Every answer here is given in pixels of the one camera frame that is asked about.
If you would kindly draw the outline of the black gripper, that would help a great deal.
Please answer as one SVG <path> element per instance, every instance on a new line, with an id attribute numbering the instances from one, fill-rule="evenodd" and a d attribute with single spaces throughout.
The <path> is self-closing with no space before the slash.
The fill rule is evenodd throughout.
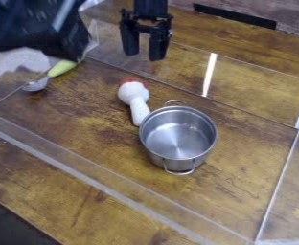
<path id="1" fill-rule="evenodd" d="M 120 35 L 127 56 L 139 53 L 139 32 L 151 33 L 150 60 L 165 59 L 171 38 L 173 15 L 167 12 L 167 0 L 134 0 L 134 9 L 120 10 Z"/>

